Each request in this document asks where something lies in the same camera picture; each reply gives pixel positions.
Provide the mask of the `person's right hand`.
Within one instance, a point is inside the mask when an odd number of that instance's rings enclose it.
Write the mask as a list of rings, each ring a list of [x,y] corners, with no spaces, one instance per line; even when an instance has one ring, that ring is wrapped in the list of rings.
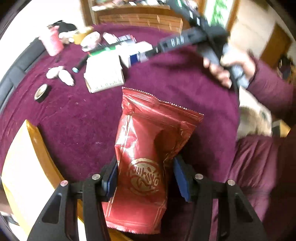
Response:
[[[244,80],[238,80],[238,86],[247,88],[251,82],[251,78],[255,74],[255,62],[246,53],[240,50],[230,50],[220,59],[220,64],[212,63],[208,58],[203,58],[203,66],[209,69],[211,74],[218,80],[218,82],[230,89],[232,81],[230,79],[230,72],[226,67],[239,66],[243,69]]]

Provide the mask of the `maroon sleeve right forearm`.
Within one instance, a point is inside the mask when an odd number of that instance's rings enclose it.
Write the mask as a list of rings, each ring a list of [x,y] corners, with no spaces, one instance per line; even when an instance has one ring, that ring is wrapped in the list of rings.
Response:
[[[254,57],[255,73],[247,90],[276,117],[295,126],[295,85],[282,80],[263,61]]]

